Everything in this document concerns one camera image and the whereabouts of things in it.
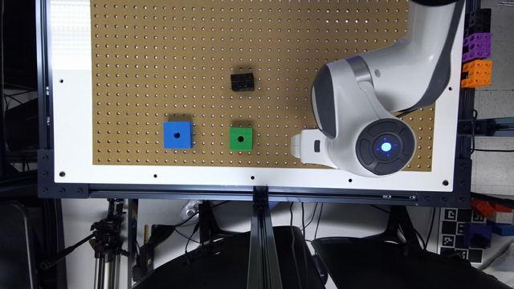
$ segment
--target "blue cube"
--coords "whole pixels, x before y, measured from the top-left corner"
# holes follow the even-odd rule
[[[193,125],[189,121],[170,121],[163,126],[165,149],[193,148]]]

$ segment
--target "green cube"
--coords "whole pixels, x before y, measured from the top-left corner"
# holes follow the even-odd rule
[[[251,150],[251,128],[230,128],[230,150]]]

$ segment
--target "white frame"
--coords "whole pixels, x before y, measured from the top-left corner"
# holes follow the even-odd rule
[[[90,2],[50,0],[49,68],[53,95],[55,182],[153,185],[268,185],[303,188],[453,190],[462,16],[451,52],[449,87],[436,102],[431,172],[360,177],[337,169],[273,169],[92,163]]]

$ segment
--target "red block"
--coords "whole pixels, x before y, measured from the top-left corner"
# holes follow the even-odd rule
[[[504,206],[502,206],[502,205],[492,204],[492,208],[493,208],[496,212],[505,212],[505,213],[511,213],[511,212],[512,212],[512,209],[509,209],[509,208],[504,207]]]
[[[472,200],[471,208],[477,213],[485,218],[491,217],[495,213],[495,210],[489,205],[486,201]]]

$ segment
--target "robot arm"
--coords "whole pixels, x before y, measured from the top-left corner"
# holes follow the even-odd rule
[[[409,4],[407,35],[395,44],[323,66],[312,85],[319,129],[292,138],[304,163],[365,177],[403,169],[416,140],[390,114],[434,103],[450,79],[450,53],[463,0],[444,6]]]

